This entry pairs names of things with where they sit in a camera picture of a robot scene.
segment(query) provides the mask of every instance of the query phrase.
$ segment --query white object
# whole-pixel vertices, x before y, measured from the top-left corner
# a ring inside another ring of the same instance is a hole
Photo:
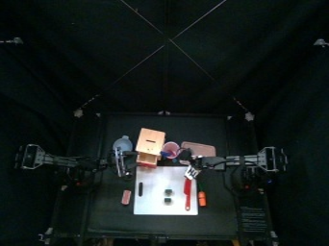
[[[198,215],[197,183],[192,181],[190,210],[185,209],[184,194],[185,166],[138,166],[135,183],[134,214],[141,215]],[[143,183],[143,195],[139,196],[139,183]],[[166,189],[173,189],[172,203],[165,203]]]

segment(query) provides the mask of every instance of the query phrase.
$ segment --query black table surface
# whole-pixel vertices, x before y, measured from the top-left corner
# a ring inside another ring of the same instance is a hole
[[[221,157],[257,153],[252,123],[242,117],[102,113],[79,119],[69,155],[106,157],[115,140],[123,135],[129,135],[135,150],[142,128],[165,132],[166,141],[176,141],[178,144],[189,141],[212,145],[216,155]],[[134,164],[135,159],[130,157],[125,161]],[[172,163],[164,160],[160,164]],[[133,237],[164,234],[172,238],[236,238],[237,213],[224,178],[224,173],[213,170],[200,174],[198,182],[208,194],[208,206],[198,208],[198,215],[134,215],[135,176],[131,181],[125,181],[107,169],[103,172],[103,183],[90,201],[86,232]],[[121,204],[125,189],[133,191],[129,206]],[[74,209],[75,206],[70,207],[70,203],[77,202],[67,202],[65,207]],[[62,216],[70,217],[70,214],[70,211],[65,214],[62,212]],[[75,226],[69,221],[75,219],[61,220],[62,231],[73,231]]]

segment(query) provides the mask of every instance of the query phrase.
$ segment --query black wall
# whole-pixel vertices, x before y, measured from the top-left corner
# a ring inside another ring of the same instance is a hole
[[[260,144],[283,147],[289,156],[271,197],[283,245],[325,245],[328,239],[328,63],[329,49],[315,49],[256,120]]]

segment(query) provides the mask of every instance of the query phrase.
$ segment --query small object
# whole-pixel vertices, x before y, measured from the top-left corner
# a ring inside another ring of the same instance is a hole
[[[193,180],[197,178],[200,173],[201,173],[201,170],[196,169],[192,165],[189,165],[184,175],[189,180]]]
[[[129,202],[130,202],[130,196],[131,196],[131,191],[126,189],[126,190],[123,191],[122,200],[121,200],[121,203],[122,203],[123,205],[129,205]]]
[[[139,182],[139,196],[143,196],[143,182]]]
[[[172,153],[162,151],[162,152],[161,152],[161,156],[162,156],[164,158],[168,158],[168,157],[172,156]]]
[[[206,204],[208,204],[208,202],[206,202],[206,192],[205,191],[200,191],[198,199],[200,199],[200,206],[205,207]]]
[[[165,198],[165,204],[172,204],[172,198],[170,197]]]
[[[170,196],[173,194],[173,189],[172,188],[166,188],[165,189],[165,193],[168,196]]]

